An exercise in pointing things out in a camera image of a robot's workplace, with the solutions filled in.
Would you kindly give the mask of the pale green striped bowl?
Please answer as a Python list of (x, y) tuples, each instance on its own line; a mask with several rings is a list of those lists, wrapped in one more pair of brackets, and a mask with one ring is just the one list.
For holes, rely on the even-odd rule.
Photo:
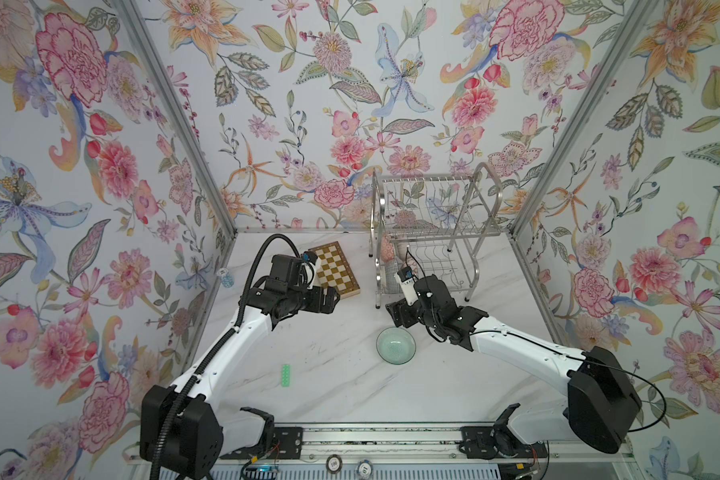
[(414, 358), (416, 342), (407, 330), (390, 327), (379, 333), (376, 350), (385, 362), (391, 365), (404, 365)]

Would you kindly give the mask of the dark patterned plate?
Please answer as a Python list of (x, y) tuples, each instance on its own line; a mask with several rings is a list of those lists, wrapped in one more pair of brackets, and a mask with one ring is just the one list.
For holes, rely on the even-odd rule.
[(401, 292), (398, 284), (398, 266), (395, 262), (387, 262), (382, 268), (382, 287), (385, 295), (399, 294)]

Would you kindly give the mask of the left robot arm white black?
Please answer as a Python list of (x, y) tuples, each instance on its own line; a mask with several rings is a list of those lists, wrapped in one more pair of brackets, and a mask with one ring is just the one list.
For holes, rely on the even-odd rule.
[(273, 451), (272, 414), (241, 407), (221, 418), (216, 410), (234, 371), (280, 322), (302, 311), (334, 311), (340, 295), (320, 286), (319, 269), (312, 251), (274, 256), (269, 274), (245, 287), (234, 318), (201, 359), (169, 386), (145, 394), (139, 449), (151, 464), (150, 478), (170, 471), (180, 479), (208, 479), (225, 454), (245, 451), (258, 459)]

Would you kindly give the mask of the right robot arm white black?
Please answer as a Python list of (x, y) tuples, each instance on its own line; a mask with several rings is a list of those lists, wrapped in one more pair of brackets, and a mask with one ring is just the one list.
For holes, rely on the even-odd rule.
[(460, 306), (434, 275), (410, 268), (395, 274), (401, 300), (386, 309), (398, 327), (421, 324), (437, 340), (489, 355), (542, 380), (561, 399), (505, 408), (492, 425), (497, 447), (514, 450), (552, 441), (579, 441), (617, 453), (641, 411), (641, 400), (616, 357), (602, 347), (581, 350), (546, 341), (472, 306)]

